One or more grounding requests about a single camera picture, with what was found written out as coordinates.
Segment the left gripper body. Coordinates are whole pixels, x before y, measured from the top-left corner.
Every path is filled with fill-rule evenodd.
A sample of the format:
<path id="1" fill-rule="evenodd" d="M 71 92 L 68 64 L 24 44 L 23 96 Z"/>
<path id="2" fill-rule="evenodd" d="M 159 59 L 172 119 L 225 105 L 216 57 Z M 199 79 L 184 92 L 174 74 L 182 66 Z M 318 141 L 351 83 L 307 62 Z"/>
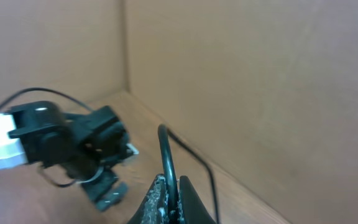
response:
<path id="1" fill-rule="evenodd" d="M 118 180 L 118 176 L 111 169 L 105 169 L 97 179 L 80 185 L 96 209 L 105 212 L 119 203 L 128 191 L 128 186 L 124 182 L 114 187 Z"/>

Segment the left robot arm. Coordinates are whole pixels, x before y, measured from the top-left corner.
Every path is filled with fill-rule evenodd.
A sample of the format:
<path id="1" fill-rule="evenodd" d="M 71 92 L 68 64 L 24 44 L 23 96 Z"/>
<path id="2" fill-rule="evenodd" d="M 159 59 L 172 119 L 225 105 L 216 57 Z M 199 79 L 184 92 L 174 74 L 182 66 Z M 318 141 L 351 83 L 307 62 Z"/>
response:
<path id="1" fill-rule="evenodd" d="M 51 101 L 11 107 L 6 114 L 14 127 L 10 139 L 19 140 L 28 164 L 57 188 L 79 185 L 95 207 L 104 212 L 128 191 L 113 167 L 132 156 L 129 134 L 110 106 L 88 114 L 64 113 Z"/>

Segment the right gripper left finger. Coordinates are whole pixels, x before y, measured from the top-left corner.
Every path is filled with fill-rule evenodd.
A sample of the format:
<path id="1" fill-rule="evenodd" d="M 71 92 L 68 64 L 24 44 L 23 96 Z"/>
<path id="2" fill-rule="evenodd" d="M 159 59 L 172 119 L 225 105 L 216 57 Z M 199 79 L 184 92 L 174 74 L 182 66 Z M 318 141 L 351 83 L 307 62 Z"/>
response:
<path id="1" fill-rule="evenodd" d="M 154 178 L 139 208 L 128 224 L 167 224 L 167 190 L 165 177 L 158 174 Z"/>

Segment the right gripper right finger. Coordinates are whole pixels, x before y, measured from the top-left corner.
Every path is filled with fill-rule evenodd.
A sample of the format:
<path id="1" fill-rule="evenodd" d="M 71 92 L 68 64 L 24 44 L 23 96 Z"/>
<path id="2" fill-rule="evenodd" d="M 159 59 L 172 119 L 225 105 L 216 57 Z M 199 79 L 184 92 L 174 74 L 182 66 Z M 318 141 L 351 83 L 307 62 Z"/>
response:
<path id="1" fill-rule="evenodd" d="M 218 195 L 214 179 L 211 179 L 211 194 L 216 217 L 207 211 L 191 180 L 183 175 L 179 180 L 178 223 L 218 224 Z"/>

